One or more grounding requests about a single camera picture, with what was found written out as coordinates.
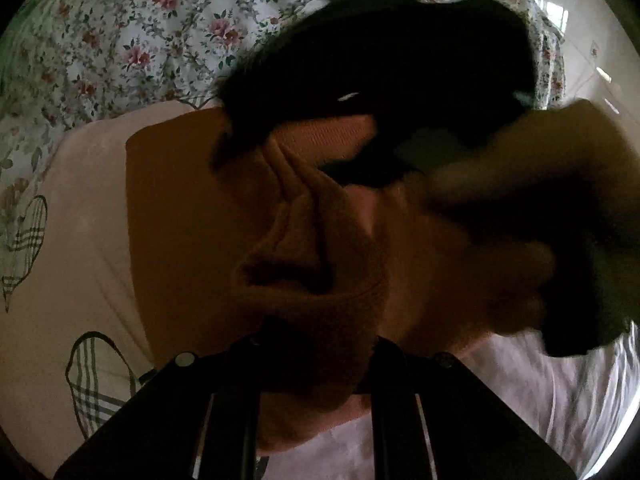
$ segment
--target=brown cloth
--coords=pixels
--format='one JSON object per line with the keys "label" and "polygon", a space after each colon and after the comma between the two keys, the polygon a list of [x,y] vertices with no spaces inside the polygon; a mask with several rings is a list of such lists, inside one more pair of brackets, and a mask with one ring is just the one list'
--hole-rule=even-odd
{"label": "brown cloth", "polygon": [[289,124],[214,174],[226,120],[203,110],[128,140],[131,272],[157,367],[183,351],[223,351],[265,314],[313,340],[316,386],[262,396],[259,452],[366,413],[369,400],[351,393],[377,335],[429,354],[460,353],[489,333],[469,307],[474,292],[452,278],[447,255],[463,234],[412,211],[402,184],[343,189],[315,168],[356,153],[371,118]]}

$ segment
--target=plaid pattern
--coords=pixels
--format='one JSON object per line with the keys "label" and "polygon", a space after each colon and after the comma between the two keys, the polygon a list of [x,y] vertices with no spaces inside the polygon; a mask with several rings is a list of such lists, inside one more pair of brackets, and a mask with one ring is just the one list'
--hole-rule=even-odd
{"label": "plaid pattern", "polygon": [[12,293],[29,275],[40,252],[46,224],[47,201],[38,195],[31,200],[24,217],[18,220],[14,239],[6,246],[7,253],[2,258],[2,295],[7,312]]}
{"label": "plaid pattern", "polygon": [[140,389],[113,341],[97,332],[84,334],[74,344],[66,366],[66,382],[85,439]]}

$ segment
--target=black object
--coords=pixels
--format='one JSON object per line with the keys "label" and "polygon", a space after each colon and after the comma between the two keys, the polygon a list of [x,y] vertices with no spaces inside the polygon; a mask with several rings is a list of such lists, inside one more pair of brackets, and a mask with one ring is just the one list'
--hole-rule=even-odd
{"label": "black object", "polygon": [[[273,363],[263,336],[246,337],[223,354],[178,356],[66,460],[54,479],[191,478],[204,434],[198,478],[252,480],[259,393],[280,390],[266,373]],[[380,338],[355,393],[371,394],[376,480],[431,479],[425,430],[440,480],[576,478],[449,354],[417,358]]]}
{"label": "black object", "polygon": [[[498,37],[506,48],[496,47]],[[343,186],[380,188],[486,145],[530,107],[535,83],[527,28],[494,0],[330,0],[224,83],[232,131],[213,166],[252,150],[286,121],[370,114],[377,135],[352,160],[321,169]],[[416,131],[422,147],[403,155]],[[596,271],[598,240],[588,223],[596,212],[582,183],[554,181],[445,213],[475,238],[511,235],[554,250],[556,273],[542,290],[549,355],[586,354],[626,330],[603,319],[610,284]]]}

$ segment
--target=bed sheet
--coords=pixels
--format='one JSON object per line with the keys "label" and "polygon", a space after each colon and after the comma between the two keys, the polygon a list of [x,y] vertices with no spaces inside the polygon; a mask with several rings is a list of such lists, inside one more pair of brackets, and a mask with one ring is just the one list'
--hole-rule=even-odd
{"label": "bed sheet", "polygon": [[[529,23],[536,105],[558,102],[559,32],[533,0],[500,1]],[[163,100],[199,107],[238,59],[323,3],[28,0],[0,40],[0,236],[17,229],[66,131]],[[394,34],[393,23],[380,31]]]}

